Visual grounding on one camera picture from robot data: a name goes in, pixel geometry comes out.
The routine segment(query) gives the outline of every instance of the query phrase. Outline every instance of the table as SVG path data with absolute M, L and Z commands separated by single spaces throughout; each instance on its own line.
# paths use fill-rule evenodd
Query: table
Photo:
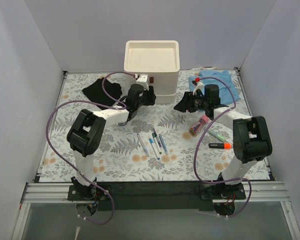
M 111 126 L 104 130 L 101 144 L 94 154 L 94 172 L 98 182 L 124 181 L 192 181 L 196 180 L 193 170 L 193 157 L 200 136 L 193 137 L 189 133 L 189 126 L 203 114 L 182 113 L 173 110 L 185 91 L 189 90 L 188 77 L 195 75 L 198 70 L 180 71 L 176 100 L 174 104 L 156 104 L 142 106 L 125 126 Z M 243 91 L 234 70 L 229 70 L 232 81 L 239 93 L 240 100 L 236 110 L 242 114 L 249 114 Z M 68 74 L 60 94 L 59 105 L 71 100 L 88 100 L 82 89 L 91 85 L 106 73 Z M 124 94 L 127 94 L 125 76 L 115 74 L 109 81 L 121 84 Z M 51 142 L 56 149 L 72 163 L 75 162 L 73 151 L 67 142 L 67 133 L 82 109 L 97 111 L 98 107 L 86 103 L 72 103 L 60 109 L 53 122 Z M 147 139 L 151 138 L 152 126 L 158 134 L 161 133 L 169 155 L 161 155 L 157 160 Z M 219 132 L 232 143 L 232 130 L 215 123 L 211 129 Z M 137 134 L 143 138 L 150 157 L 146 157 Z M 211 135 L 205 136 L 199 148 L 197 157 L 197 172 L 206 180 L 217 179 L 224 170 L 234 152 L 232 149 L 208 148 L 208 143 L 219 142 Z M 70 182 L 75 171 L 60 159 L 50 147 L 44 151 L 40 168 L 39 182 Z M 251 180 L 269 180 L 269 173 L 265 161 L 254 165 L 246 174 Z

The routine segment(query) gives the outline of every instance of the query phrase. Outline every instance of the white plastic bin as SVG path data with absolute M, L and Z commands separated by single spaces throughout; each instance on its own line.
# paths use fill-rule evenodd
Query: white plastic bin
M 125 45 L 124 70 L 148 74 L 153 79 L 156 104 L 173 104 L 180 71 L 177 41 L 128 41 Z M 127 76 L 129 88 L 136 80 Z

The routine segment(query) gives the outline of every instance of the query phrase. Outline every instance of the purple cable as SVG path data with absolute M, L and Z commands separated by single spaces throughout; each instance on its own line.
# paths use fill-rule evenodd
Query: purple cable
M 103 104 L 100 104 L 100 103 L 95 103 L 95 102 L 92 102 L 92 101 L 85 101 L 85 100 L 72 100 L 72 101 L 67 101 L 67 102 L 65 102 L 65 103 L 63 103 L 63 104 L 57 106 L 57 107 L 53 110 L 53 112 L 51 113 L 51 115 L 50 115 L 49 118 L 48 118 L 48 121 L 47 121 L 46 127 L 45 127 L 45 137 L 46 137 L 46 141 L 47 141 L 47 143 L 49 144 L 50 148 L 51 148 L 51 149 L 52 149 L 52 150 L 53 150 L 53 151 L 54 151 L 54 152 L 55 152 L 62 160 L 64 160 L 67 164 L 69 164 L 69 165 L 70 165 L 77 173 L 79 173 L 79 175 L 80 175 L 84 180 L 86 180 L 88 183 L 92 184 L 92 185 L 95 186 L 96 188 L 98 188 L 98 189 L 100 189 L 101 191 L 103 191 L 106 195 L 108 195 L 108 197 L 109 197 L 109 199 L 110 199 L 110 201 L 111 201 L 112 211 L 111 211 L 110 217 L 108 218 L 107 221 L 105 221 L 105 222 L 99 222 L 99 221 L 96 221 L 96 220 L 94 220 L 94 219 L 92 219 L 92 218 L 83 216 L 83 215 L 81 215 L 81 214 L 79 215 L 79 216 L 82 217 L 83 219 L 88 220 L 88 221 L 90 221 L 90 222 L 92 222 L 92 223 L 95 223 L 95 224 L 97 224 L 97 225 L 105 225 L 105 224 L 107 224 L 108 222 L 110 222 L 110 220 L 111 220 L 112 217 L 114 216 L 114 213 L 115 213 L 115 202 L 114 202 L 114 199 L 112 198 L 112 196 L 110 195 L 109 192 L 107 192 L 105 189 L 103 189 L 102 187 L 100 187 L 99 185 L 97 185 L 95 182 L 90 181 L 88 178 L 86 178 L 86 176 L 84 176 L 83 174 L 81 174 L 80 171 L 79 171 L 79 169 L 78 169 L 75 165 L 73 165 L 69 160 L 67 160 L 64 156 L 62 156 L 62 155 L 55 149 L 55 147 L 52 145 L 52 143 L 51 143 L 51 141 L 50 141 L 50 139 L 49 139 L 49 128 L 50 128 L 50 125 L 51 125 L 52 118 L 53 118 L 53 116 L 56 114 L 56 112 L 57 112 L 60 108 L 62 108 L 63 106 L 68 105 L 68 104 L 72 104 L 72 103 L 86 103 L 86 104 L 92 104 L 92 105 L 95 105 L 95 106 L 97 106 L 97 107 L 104 107 L 104 108 L 107 108 L 107 109 L 114 109 L 114 110 L 124 110 L 124 109 L 126 109 L 126 108 L 127 108 L 127 105 L 125 105 L 123 102 L 118 101 L 117 99 L 115 99 L 115 98 L 113 98 L 112 96 L 110 96 L 110 95 L 107 93 L 107 91 L 106 91 L 106 89 L 105 89 L 105 86 L 104 86 L 106 78 L 108 78 L 108 77 L 111 76 L 112 74 L 119 74 L 119 73 L 131 75 L 131 76 L 133 76 L 133 77 L 135 76 L 135 75 L 133 75 L 133 74 L 131 74 L 131 73 L 124 72 L 124 71 L 117 71 L 117 72 L 110 73 L 110 74 L 108 74 L 108 75 L 103 79 L 103 81 L 102 81 L 102 89 L 103 89 L 104 93 L 105 93 L 108 97 L 110 97 L 111 99 L 115 100 L 117 103 L 122 104 L 123 107 L 120 107 L 120 108 L 119 108 L 119 107 L 107 106 L 107 105 L 103 105 Z
M 249 195 L 248 195 L 248 197 L 247 197 L 247 199 L 246 199 L 246 202 L 244 203 L 244 205 L 242 206 L 242 208 L 241 208 L 238 212 L 236 212 L 236 213 L 234 213 L 234 214 L 228 216 L 228 217 L 235 217 L 235 216 L 237 216 L 238 214 L 240 214 L 240 213 L 245 209 L 245 207 L 247 206 L 247 204 L 248 204 L 248 202 L 249 202 L 249 200 L 250 200 L 250 197 L 251 197 L 251 194 L 252 194 L 252 186 L 251 186 L 250 181 L 249 181 L 248 179 L 246 179 L 246 178 L 242 178 L 242 179 L 241 179 L 240 177 L 233 178 L 233 179 L 228 179 L 228 180 L 223 180 L 223 181 L 212 181 L 212 182 L 211 182 L 211 181 L 205 181 L 205 180 L 203 180 L 202 178 L 200 178 L 199 175 L 198 175 L 198 173 L 197 173 L 197 155 L 198 155 L 198 151 L 199 151 L 199 146 L 200 146 L 202 140 L 204 139 L 206 133 L 208 132 L 209 128 L 212 126 L 212 124 L 214 124 L 214 123 L 215 123 L 221 116 L 223 116 L 225 113 L 231 111 L 231 109 L 235 109 L 236 106 L 237 106 L 237 104 L 236 104 L 236 100 L 235 100 L 234 94 L 232 93 L 232 91 L 230 90 L 230 88 L 227 86 L 227 84 L 226 84 L 224 81 L 222 81 L 222 80 L 220 80 L 220 79 L 218 79 L 218 78 L 216 78 L 216 77 L 212 77 L 212 76 L 200 78 L 200 80 L 202 80 L 202 79 L 215 79 L 215 80 L 221 82 L 223 85 L 225 85 L 226 88 L 229 90 L 229 92 L 230 92 L 230 94 L 231 94 L 231 97 L 232 97 L 232 99 L 233 99 L 233 104 L 234 104 L 234 106 L 231 107 L 230 109 L 225 110 L 225 111 L 222 112 L 220 115 L 218 115 L 217 117 L 215 117 L 215 118 L 208 124 L 208 126 L 205 128 L 205 130 L 204 130 L 203 134 L 201 135 L 201 137 L 200 137 L 200 139 L 199 139 L 199 141 L 198 141 L 198 143 L 197 143 L 197 145 L 196 145 L 196 148 L 195 148 L 195 152 L 194 152 L 194 160 L 193 160 L 193 171 L 194 171 L 194 174 L 195 174 L 196 178 L 197 178 L 199 181 L 201 181 L 202 183 L 204 183 L 204 184 L 225 184 L 225 183 L 229 183 L 229 182 L 233 182 L 233 181 L 247 181 L 247 182 L 248 182 L 248 184 L 249 184 Z

